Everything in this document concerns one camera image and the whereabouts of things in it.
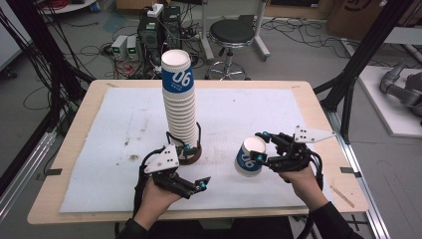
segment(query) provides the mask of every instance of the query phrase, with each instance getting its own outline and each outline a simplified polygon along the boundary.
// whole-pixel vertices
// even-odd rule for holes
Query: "stack of paper cups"
[[[195,88],[189,54],[182,50],[167,51],[161,57],[161,67],[162,94],[169,132],[190,147],[196,147],[198,129]],[[172,142],[181,145],[177,140]]]

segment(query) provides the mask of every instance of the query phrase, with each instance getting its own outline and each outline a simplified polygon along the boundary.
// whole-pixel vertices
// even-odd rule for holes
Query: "human hand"
[[[328,203],[328,200],[317,185],[314,172],[309,165],[301,171],[281,172],[279,176],[292,184],[296,196],[307,205],[310,211],[314,211]]]
[[[142,203],[133,220],[149,230],[171,203],[180,198],[181,196],[156,186],[152,178],[149,178],[143,190]]]

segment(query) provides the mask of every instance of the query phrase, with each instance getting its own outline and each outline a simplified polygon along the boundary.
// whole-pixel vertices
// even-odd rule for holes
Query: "black sleeve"
[[[356,234],[332,205],[331,202],[310,213],[323,239],[356,239],[362,238]]]
[[[118,233],[115,239],[143,239],[146,238],[147,231],[133,219],[128,219],[123,230]]]

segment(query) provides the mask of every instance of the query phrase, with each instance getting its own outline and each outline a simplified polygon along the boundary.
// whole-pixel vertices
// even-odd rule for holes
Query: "robotic hand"
[[[384,75],[379,89],[400,100],[401,104],[408,107],[414,115],[422,117],[422,72],[410,75],[404,89],[394,85],[400,79],[400,73],[405,67],[406,64],[403,62],[395,65]]]
[[[157,158],[146,163],[152,155],[158,153],[159,156]],[[154,150],[145,157],[142,165],[139,167],[139,178],[134,188],[133,216],[140,207],[143,189],[149,176],[152,176],[155,185],[186,199],[189,199],[195,193],[207,189],[207,184],[211,177],[198,179],[192,183],[177,174],[176,169],[178,166],[178,150],[174,143],[171,143],[168,147]]]
[[[276,173],[300,171],[312,162],[316,166],[316,181],[322,189],[322,161],[317,153],[307,147],[306,143],[334,136],[335,132],[297,126],[293,136],[282,132],[279,134],[257,132],[255,135],[266,143],[274,143],[279,156],[268,157],[265,153],[252,150],[250,152],[252,160],[260,165],[268,166]]]

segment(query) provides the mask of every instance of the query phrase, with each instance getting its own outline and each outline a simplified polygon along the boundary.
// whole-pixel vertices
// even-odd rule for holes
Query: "gray floor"
[[[103,11],[92,14],[88,11],[78,11],[65,14],[62,20],[72,24],[87,24],[98,22],[88,27],[72,27],[64,25],[64,31],[76,53],[80,53],[85,46],[97,46],[112,41],[118,34],[132,34],[135,27],[117,30],[121,26],[136,26],[136,15],[120,15],[114,12]],[[321,34],[321,38],[328,36],[325,33],[324,23],[321,29],[309,27],[310,34]],[[298,31],[287,33],[288,36],[299,40]],[[338,57],[333,48],[314,48],[303,43],[294,42],[276,30],[262,30],[262,39],[272,56],[266,62],[262,61],[257,49],[252,46],[238,50],[234,59],[244,66],[252,80],[274,81],[307,81],[316,87],[337,76],[347,64],[347,58]],[[316,37],[305,36],[307,41],[315,41]],[[344,48],[338,43],[329,41],[335,46],[339,55],[345,56]],[[211,43],[214,55],[219,48]],[[371,65],[394,64],[401,59],[406,60],[409,66],[420,68],[415,60],[409,57],[399,46],[383,46],[374,57],[378,62]],[[85,48],[83,53],[94,52],[94,48]],[[86,56],[79,54],[87,69],[97,79],[110,79],[112,71],[108,59],[102,56]],[[7,165],[13,160],[32,131],[44,117],[46,110],[39,109],[47,106],[47,93],[44,89],[30,95],[42,87],[37,81],[36,74],[24,56],[18,57],[11,65],[18,73],[18,78],[7,79],[0,77],[0,104],[3,109],[1,115],[2,131],[0,150],[0,172],[3,173]],[[195,69],[195,79],[203,79],[206,66]],[[372,195],[381,212],[391,238],[420,238],[422,235],[422,161],[420,145],[422,139],[390,136],[381,122],[381,119],[371,105],[360,84],[356,84],[353,99],[352,116],[350,121],[350,140],[358,158],[363,174],[369,184]],[[59,146],[58,138],[50,155]],[[48,155],[37,172],[43,170]],[[54,226],[33,226],[28,224],[26,217],[42,186],[42,181],[32,179],[3,223],[0,224],[1,238],[112,238],[113,223],[90,223]],[[344,215],[351,220],[351,215]],[[365,220],[362,215],[355,215],[356,220]],[[301,225],[293,225],[296,232]],[[365,238],[371,238],[368,228],[359,225],[359,233]]]

